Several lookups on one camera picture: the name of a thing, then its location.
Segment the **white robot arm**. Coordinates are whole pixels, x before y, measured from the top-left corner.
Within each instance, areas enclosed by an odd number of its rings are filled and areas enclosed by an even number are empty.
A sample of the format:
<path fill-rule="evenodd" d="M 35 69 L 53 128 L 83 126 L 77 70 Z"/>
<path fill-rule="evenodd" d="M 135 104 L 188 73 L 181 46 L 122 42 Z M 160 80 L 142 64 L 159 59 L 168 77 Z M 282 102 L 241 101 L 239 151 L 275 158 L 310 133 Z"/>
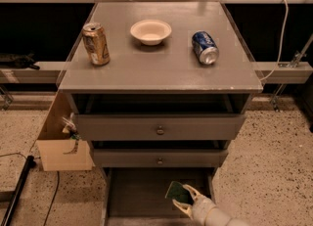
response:
<path fill-rule="evenodd" d="M 172 202 L 189 216 L 195 226 L 249 226 L 242 219 L 232 217 L 221 210 L 212 199 L 204 196 L 194 187 L 184 184 L 182 188 L 189 192 L 194 203 L 180 203 L 175 199 Z"/>

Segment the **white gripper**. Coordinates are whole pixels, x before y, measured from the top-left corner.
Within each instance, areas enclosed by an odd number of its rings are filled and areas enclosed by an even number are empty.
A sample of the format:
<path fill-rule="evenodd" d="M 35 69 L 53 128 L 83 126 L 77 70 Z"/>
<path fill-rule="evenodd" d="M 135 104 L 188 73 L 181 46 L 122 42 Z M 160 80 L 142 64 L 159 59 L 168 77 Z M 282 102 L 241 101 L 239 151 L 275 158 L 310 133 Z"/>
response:
<path fill-rule="evenodd" d="M 211 199 L 201 195 L 194 187 L 184 184 L 183 188 L 190 193 L 194 204 L 180 203 L 175 199 L 172 200 L 173 204 L 188 217 L 192 217 L 196 224 L 215 224 L 217 205 Z"/>

